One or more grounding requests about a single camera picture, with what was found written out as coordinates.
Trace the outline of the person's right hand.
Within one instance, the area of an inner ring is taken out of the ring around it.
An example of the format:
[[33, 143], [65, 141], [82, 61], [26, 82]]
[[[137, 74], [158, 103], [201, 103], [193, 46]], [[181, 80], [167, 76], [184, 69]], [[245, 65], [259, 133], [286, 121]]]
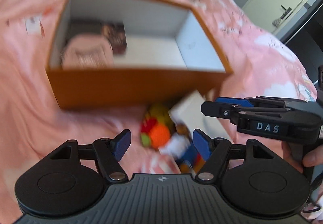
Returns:
[[282, 142], [283, 159], [310, 183], [310, 195], [301, 213], [308, 219], [322, 214], [322, 139], [313, 145]]

